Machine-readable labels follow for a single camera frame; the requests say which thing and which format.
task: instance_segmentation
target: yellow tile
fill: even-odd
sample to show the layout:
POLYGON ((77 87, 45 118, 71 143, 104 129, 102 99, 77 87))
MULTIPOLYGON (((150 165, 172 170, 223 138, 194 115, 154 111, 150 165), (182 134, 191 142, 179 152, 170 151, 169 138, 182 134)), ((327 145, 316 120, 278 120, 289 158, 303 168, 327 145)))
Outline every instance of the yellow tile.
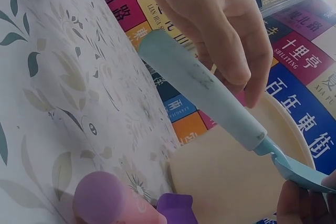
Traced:
POLYGON ((336 63, 308 84, 307 88, 336 119, 336 63))
POLYGON ((155 0, 138 0, 138 3, 152 29, 164 29, 164 25, 169 22, 169 19, 155 0))
POLYGON ((163 9, 158 6, 155 0, 138 0, 138 3, 152 29, 165 30, 183 46, 190 43, 190 40, 182 35, 182 33, 167 18, 163 9))
POLYGON ((142 41, 143 37, 151 31, 151 27, 147 21, 137 25, 136 27, 128 30, 126 32, 128 38, 132 42, 133 47, 137 50, 139 47, 140 42, 142 41))

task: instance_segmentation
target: pink plastic object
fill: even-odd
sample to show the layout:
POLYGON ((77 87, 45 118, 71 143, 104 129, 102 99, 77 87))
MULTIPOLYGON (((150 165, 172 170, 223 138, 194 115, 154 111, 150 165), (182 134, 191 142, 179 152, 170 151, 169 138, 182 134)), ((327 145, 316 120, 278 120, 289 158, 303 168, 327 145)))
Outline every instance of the pink plastic object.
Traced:
POLYGON ((79 182, 73 210, 78 224, 167 224, 146 200, 106 172, 91 173, 79 182))

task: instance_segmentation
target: orange tile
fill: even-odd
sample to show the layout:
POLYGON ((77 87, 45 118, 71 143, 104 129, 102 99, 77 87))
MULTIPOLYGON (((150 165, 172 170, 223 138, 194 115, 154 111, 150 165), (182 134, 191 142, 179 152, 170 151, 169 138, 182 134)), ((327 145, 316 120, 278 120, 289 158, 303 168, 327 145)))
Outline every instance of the orange tile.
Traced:
POLYGON ((181 144, 186 144, 207 131, 198 112, 174 122, 173 127, 181 144))
POLYGON ((143 37, 146 34, 148 34, 151 30, 152 29, 151 29, 150 25, 148 24, 147 21, 145 21, 145 22, 137 25, 136 27, 128 30, 126 32, 126 35, 128 36, 128 38, 132 42, 133 47, 137 50, 141 40, 143 39, 143 37))

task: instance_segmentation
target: fingernail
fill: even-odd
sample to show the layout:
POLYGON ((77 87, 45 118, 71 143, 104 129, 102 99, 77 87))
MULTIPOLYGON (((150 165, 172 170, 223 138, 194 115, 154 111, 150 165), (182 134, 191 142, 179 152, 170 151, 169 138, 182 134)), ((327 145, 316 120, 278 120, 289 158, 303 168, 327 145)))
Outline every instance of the fingernail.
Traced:
POLYGON ((224 76, 234 85, 245 85, 251 78, 251 72, 248 67, 229 68, 224 76))
POLYGON ((322 185, 336 189, 336 170, 322 180, 322 185))

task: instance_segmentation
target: table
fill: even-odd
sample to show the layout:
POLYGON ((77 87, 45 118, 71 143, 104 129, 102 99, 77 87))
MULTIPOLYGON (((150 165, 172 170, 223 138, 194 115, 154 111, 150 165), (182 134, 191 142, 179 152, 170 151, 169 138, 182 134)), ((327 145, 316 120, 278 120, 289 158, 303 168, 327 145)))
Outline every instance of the table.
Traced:
POLYGON ((0 223, 72 223, 96 170, 147 201, 179 145, 155 84, 104 0, 0 0, 0 223))

